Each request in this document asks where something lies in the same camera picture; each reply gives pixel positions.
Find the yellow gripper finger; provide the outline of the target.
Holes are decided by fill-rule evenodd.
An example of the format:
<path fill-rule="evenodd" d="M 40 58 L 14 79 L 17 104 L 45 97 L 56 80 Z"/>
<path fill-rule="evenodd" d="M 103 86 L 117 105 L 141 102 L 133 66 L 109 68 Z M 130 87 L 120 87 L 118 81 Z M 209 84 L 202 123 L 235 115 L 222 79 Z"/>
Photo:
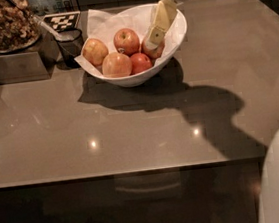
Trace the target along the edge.
<path fill-rule="evenodd" d="M 150 26 L 144 38 L 147 50 L 154 50 L 164 40 L 177 16 L 177 3 L 174 0 L 160 0 L 151 11 Z"/>

